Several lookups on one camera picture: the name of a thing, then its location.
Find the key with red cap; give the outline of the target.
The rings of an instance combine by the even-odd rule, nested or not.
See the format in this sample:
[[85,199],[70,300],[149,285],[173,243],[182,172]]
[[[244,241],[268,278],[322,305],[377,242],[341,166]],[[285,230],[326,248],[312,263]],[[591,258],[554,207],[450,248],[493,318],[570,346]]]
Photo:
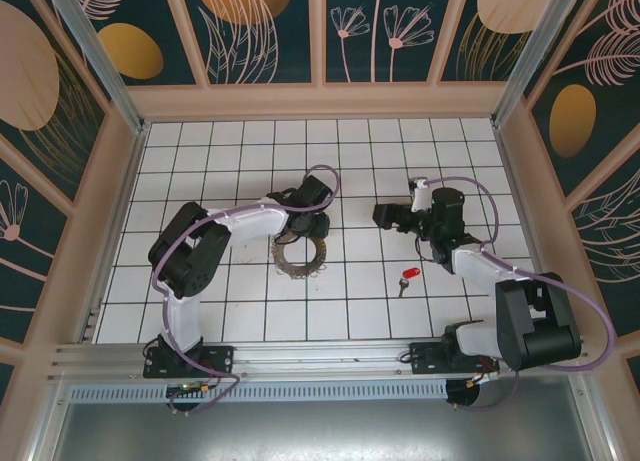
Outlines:
[[402,271],[399,278],[398,297],[420,295],[422,293],[422,273],[418,267],[410,267]]

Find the grey metal sheet panel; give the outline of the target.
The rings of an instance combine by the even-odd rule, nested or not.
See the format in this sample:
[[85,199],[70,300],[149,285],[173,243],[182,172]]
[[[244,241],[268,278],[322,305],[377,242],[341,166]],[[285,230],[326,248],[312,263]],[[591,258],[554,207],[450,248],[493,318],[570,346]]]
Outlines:
[[489,412],[442,401],[72,405],[37,461],[617,461],[576,408],[519,396]]

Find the aluminium table edge rail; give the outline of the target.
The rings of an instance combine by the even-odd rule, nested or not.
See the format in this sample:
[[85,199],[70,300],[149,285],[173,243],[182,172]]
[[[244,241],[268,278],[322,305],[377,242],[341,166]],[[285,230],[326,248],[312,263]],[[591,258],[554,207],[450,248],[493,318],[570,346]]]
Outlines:
[[129,206],[133,184],[140,166],[144,146],[149,134],[149,124],[142,122],[140,128],[132,137],[127,152],[126,163],[122,169],[107,224],[97,252],[96,263],[87,287],[85,299],[80,311],[79,320],[74,333],[73,343],[86,342],[86,332],[89,331],[89,342],[93,339],[96,319],[100,312],[104,291],[108,284],[110,270],[116,255],[124,217]]
[[535,202],[530,199],[534,189],[535,168],[528,165],[528,151],[512,143],[504,130],[495,128],[494,134],[529,249],[532,271],[539,274],[549,272],[550,266],[536,230]]

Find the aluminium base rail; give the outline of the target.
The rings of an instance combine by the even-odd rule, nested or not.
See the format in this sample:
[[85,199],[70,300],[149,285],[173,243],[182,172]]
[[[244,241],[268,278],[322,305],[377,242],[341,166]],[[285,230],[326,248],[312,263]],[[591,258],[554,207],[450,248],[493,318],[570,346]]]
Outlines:
[[[241,380],[318,381],[407,378],[400,361],[408,343],[383,341],[240,342],[232,373]],[[78,382],[143,380],[147,361],[140,344],[80,344],[56,348],[50,380]]]

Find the aluminium frame post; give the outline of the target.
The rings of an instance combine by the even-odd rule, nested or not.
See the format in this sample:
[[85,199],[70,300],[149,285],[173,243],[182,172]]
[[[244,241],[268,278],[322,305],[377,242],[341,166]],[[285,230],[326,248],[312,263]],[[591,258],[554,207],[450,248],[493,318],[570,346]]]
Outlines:
[[143,121],[93,21],[107,21],[124,0],[50,0],[92,65],[127,125],[138,134]]
[[500,130],[508,121],[576,1],[549,0],[547,3],[492,112],[492,126],[496,130]]

